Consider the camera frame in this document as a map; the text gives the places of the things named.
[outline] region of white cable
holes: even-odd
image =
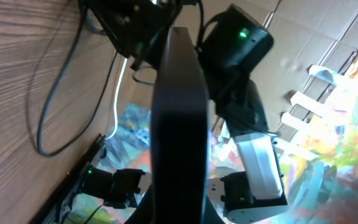
[[[119,91],[119,87],[121,85],[121,80],[122,80],[122,76],[123,76],[124,71],[125,71],[125,66],[127,65],[127,61],[128,61],[128,59],[125,58],[124,63],[122,64],[121,73],[119,74],[118,82],[117,82],[117,86],[116,86],[116,93],[114,95],[114,103],[112,105],[112,112],[114,114],[114,129],[113,129],[112,133],[109,135],[109,137],[106,138],[106,140],[111,139],[116,134],[117,129],[118,129],[118,117],[117,117],[118,91]]]

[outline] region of black wire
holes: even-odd
[[[70,5],[70,3],[71,3],[71,0],[68,0],[66,2],[66,4],[63,6],[62,10],[59,13],[59,16],[58,16],[59,18],[62,17],[65,9],[67,8],[68,5]],[[37,144],[35,143],[34,135],[32,134],[31,121],[30,121],[30,93],[31,93],[31,87],[32,87],[32,84],[34,82],[34,78],[35,78],[35,76],[37,74],[38,68],[41,65],[42,60],[46,56],[50,46],[52,45],[53,41],[55,40],[55,38],[56,38],[57,34],[59,33],[60,29],[62,28],[62,25],[63,25],[63,22],[64,22],[64,20],[66,18],[66,15],[67,14],[65,14],[65,16],[63,16],[62,20],[60,20],[60,24],[59,24],[58,28],[55,30],[55,33],[53,33],[52,38],[49,40],[47,46],[44,49],[44,52],[42,52],[41,57],[39,58],[39,60],[35,64],[33,74],[32,74],[32,76],[30,78],[29,87],[27,89],[27,94],[26,94],[26,98],[25,98],[25,119],[26,119],[26,125],[27,125],[27,132],[29,133],[30,140],[31,140],[31,143],[32,143],[34,149],[37,148]]]
[[[226,15],[226,12],[221,12],[219,14],[216,14],[204,25],[203,29],[201,30],[201,34],[199,33],[199,37],[197,38],[198,48],[196,48],[196,49],[199,49],[202,47],[206,28],[214,22],[219,22],[225,15]]]
[[[196,43],[196,50],[201,47],[203,42],[204,36],[204,6],[201,0],[197,0],[198,7],[200,8],[200,27],[198,28],[198,36],[197,36],[197,43]]]
[[[77,223],[76,223],[76,222],[74,222],[74,220],[72,220],[71,218],[66,217],[66,219],[67,219],[68,221],[70,221],[70,222],[74,223],[74,224],[77,224]]]
[[[88,217],[88,219],[84,222],[84,224],[87,224],[89,221],[91,221],[92,217],[94,216],[94,214],[96,214],[96,212],[103,206],[104,204],[99,205],[99,207],[97,207],[93,213]]]
[[[212,126],[212,129],[211,129],[212,132],[215,131],[216,125],[218,125],[220,119],[221,119],[220,117],[217,117],[217,119],[216,119],[214,125]]]
[[[151,66],[142,67],[142,68],[140,68],[138,71],[140,71],[140,70],[142,70],[142,69],[145,69],[145,68],[153,68],[153,67],[151,67]],[[143,85],[154,86],[154,83],[149,83],[149,82],[145,82],[145,81],[142,81],[142,80],[137,79],[137,78],[136,78],[136,73],[137,73],[138,71],[132,73],[132,79],[133,79],[135,82],[140,83],[140,84],[143,84]]]
[[[98,104],[96,105],[96,109],[95,111],[93,112],[93,115],[91,117],[91,119],[89,120],[88,124],[83,128],[83,130],[78,133],[73,139],[71,139],[68,143],[66,143],[65,145],[63,145],[62,147],[60,147],[59,149],[57,149],[56,151],[54,152],[45,152],[43,149],[42,149],[42,128],[43,128],[43,124],[44,124],[44,119],[46,117],[46,114],[47,114],[47,111],[48,111],[48,107],[52,101],[52,98],[59,86],[59,83],[60,83],[60,80],[62,79],[62,77],[64,76],[64,74],[66,73],[67,71],[67,68],[68,68],[68,65],[70,64],[70,60],[74,54],[74,51],[75,51],[75,48],[79,42],[79,39],[80,39],[80,34],[81,34],[81,31],[82,31],[82,28],[83,28],[83,25],[84,25],[84,21],[85,21],[85,16],[82,16],[81,17],[81,21],[80,21],[80,24],[78,25],[78,29],[77,29],[77,33],[76,33],[76,36],[75,36],[75,39],[71,45],[71,49],[66,57],[66,60],[60,70],[60,73],[58,74],[56,80],[55,80],[55,83],[53,84],[52,88],[50,89],[50,92],[48,94],[48,97],[47,99],[45,100],[45,104],[44,104],[44,108],[42,109],[42,113],[41,113],[41,117],[40,117],[40,120],[39,120],[39,124],[38,124],[38,131],[37,131],[37,152],[41,155],[41,156],[44,156],[44,157],[53,157],[53,156],[56,156],[57,154],[61,153],[64,149],[66,149],[69,145],[71,145],[73,142],[75,142],[87,129],[88,127],[91,125],[94,117],[96,116],[96,113],[98,112],[98,108],[99,108],[99,105],[100,105],[100,102],[103,98],[103,94],[106,90],[106,87],[107,87],[107,84],[108,84],[108,80],[110,78],[110,74],[111,74],[111,70],[112,70],[112,66],[114,65],[114,61],[116,60],[116,57],[117,57],[117,52],[116,54],[114,55],[114,58],[111,62],[111,67],[110,67],[110,70],[109,70],[109,74],[107,76],[107,79],[106,79],[106,83],[104,84],[104,88],[103,88],[103,91],[102,91],[102,94],[100,96],[100,99],[98,101]]]
[[[264,131],[264,130],[261,130],[249,123],[245,123],[245,122],[242,122],[240,119],[238,119],[234,114],[230,113],[229,111],[227,111],[227,113],[229,114],[230,118],[233,119],[234,121],[240,123],[242,126],[248,128],[249,130],[251,131],[255,131],[259,134],[262,134],[264,136],[268,136],[268,137],[271,137],[271,138],[278,138],[280,137],[280,133],[279,132],[270,132],[270,131]]]

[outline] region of green led light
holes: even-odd
[[[245,32],[240,32],[240,37],[246,38],[247,34]]]

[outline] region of wooden table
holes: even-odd
[[[79,22],[77,1],[64,9],[62,28],[37,62],[59,26],[66,0],[0,0],[0,224],[27,223],[74,166],[98,133],[112,125],[111,101],[116,63],[98,115],[87,132],[66,151],[46,159],[36,153],[26,126],[25,99],[34,134],[47,93],[73,41]],[[44,122],[43,146],[53,151],[90,119],[101,94],[114,47],[107,37],[83,30],[67,74]],[[123,111],[135,85],[124,74],[118,108]],[[35,74],[29,93],[31,77]]]

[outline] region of white plastic part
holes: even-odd
[[[293,154],[293,155],[301,157],[302,159],[306,159],[307,161],[312,161],[313,159],[316,159],[318,157],[317,154],[315,154],[307,149],[303,149],[293,143],[287,142],[286,140],[276,138],[275,141],[277,142],[276,147],[283,149],[284,154]]]
[[[345,118],[328,107],[324,106],[322,103],[317,102],[316,100],[302,94],[301,92],[296,92],[290,99],[291,105],[300,105],[307,110],[312,111],[313,113],[324,118],[326,121],[329,121],[332,124],[337,126],[345,124]]]
[[[281,116],[281,122],[283,124],[286,124],[290,127],[297,129],[298,131],[302,131],[303,133],[310,134],[314,138],[320,140],[327,139],[329,141],[329,136],[327,136],[326,133],[321,132],[321,130],[314,128],[312,125],[302,121],[301,119],[292,116],[289,112],[285,112]]]
[[[224,202],[222,202],[221,196],[225,195],[224,182],[221,181],[219,177],[207,180],[206,195],[208,196],[209,201],[211,201],[216,212],[223,213]]]
[[[229,132],[229,128],[227,128],[226,122],[223,122],[222,131],[221,131],[220,136],[227,138],[227,139],[230,138],[230,132]]]
[[[271,138],[259,133],[234,138],[247,173],[252,195],[259,200],[280,198],[283,193]]]
[[[340,86],[342,88],[347,88],[352,84],[352,80],[349,77],[319,65],[312,65],[309,68],[309,75],[318,77],[334,86]]]
[[[146,172],[144,175],[142,175],[142,177],[140,177],[139,184],[137,185],[137,187],[140,188],[140,192],[135,194],[136,202],[138,204],[142,200],[147,189],[149,189],[150,184],[152,184],[152,174]]]

